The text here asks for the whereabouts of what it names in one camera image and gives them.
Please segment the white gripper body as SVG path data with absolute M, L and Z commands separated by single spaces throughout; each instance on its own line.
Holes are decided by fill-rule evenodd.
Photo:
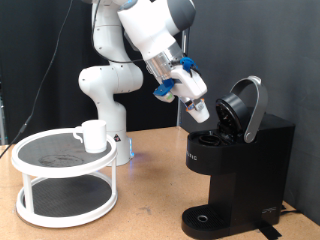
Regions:
M 205 82 L 194 70 L 187 72 L 182 66 L 177 66 L 171 71 L 171 78 L 176 80 L 171 91 L 180 98 L 199 99 L 207 92 Z

